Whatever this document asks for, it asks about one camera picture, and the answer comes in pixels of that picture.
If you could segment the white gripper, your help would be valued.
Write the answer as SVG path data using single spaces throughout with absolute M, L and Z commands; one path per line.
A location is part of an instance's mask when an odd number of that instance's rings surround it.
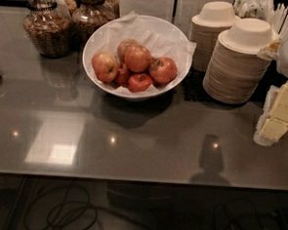
M 269 147 L 288 132 L 288 82 L 280 88 L 270 86 L 253 140 Z

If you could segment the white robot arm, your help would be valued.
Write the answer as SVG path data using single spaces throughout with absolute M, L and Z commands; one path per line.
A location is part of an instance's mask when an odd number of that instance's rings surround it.
M 275 55 L 277 72 L 288 79 L 288 28 L 280 39 Z M 262 146 L 272 146 L 288 132 L 288 81 L 281 87 L 271 86 L 258 120 L 253 140 Z

